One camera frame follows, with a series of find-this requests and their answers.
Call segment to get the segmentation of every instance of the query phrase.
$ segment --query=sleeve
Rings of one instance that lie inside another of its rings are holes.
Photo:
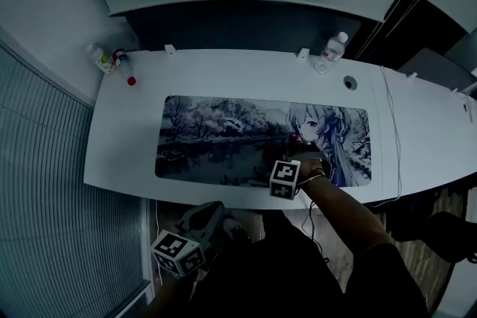
[[[346,298],[354,315],[429,317],[419,287],[392,244],[371,248],[355,261]]]

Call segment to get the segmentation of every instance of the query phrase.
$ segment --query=window blind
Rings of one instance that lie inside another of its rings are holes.
[[[143,282],[140,199],[83,183],[92,109],[0,47],[0,310],[105,317]]]

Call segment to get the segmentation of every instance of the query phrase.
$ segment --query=shoe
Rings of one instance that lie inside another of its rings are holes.
[[[234,241],[252,242],[240,223],[232,216],[226,216],[223,223],[224,231]]]

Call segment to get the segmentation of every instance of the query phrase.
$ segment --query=plastic bottle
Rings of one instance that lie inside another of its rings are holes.
[[[130,86],[134,85],[136,78],[134,78],[133,68],[124,49],[117,49],[113,52],[113,62],[119,73],[127,80],[127,84]]]
[[[328,40],[326,47],[315,63],[315,71],[319,74],[327,74],[329,72],[330,63],[335,63],[344,54],[344,43],[348,40],[348,35],[340,32],[337,36]]]
[[[89,44],[86,47],[86,52],[88,52],[91,61],[104,73],[109,74],[114,70],[111,59],[104,54],[103,49],[99,45]]]

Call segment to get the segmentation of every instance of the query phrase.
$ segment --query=white desk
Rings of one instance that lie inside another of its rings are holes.
[[[397,195],[394,126],[378,66],[351,60],[336,63],[327,76],[293,54],[267,51],[194,50],[129,54],[137,84],[119,73],[105,76],[89,132],[84,182],[113,191],[226,207],[308,208],[300,192],[293,202],[270,197],[268,189],[207,185],[163,179],[154,173],[162,108],[168,95],[293,101],[366,109],[369,117],[372,180],[345,188],[365,203]],[[386,69],[401,141],[402,194],[424,191],[477,171],[477,121],[470,122],[462,95]],[[358,88],[343,84],[353,76]],[[473,117],[477,103],[472,100]]]

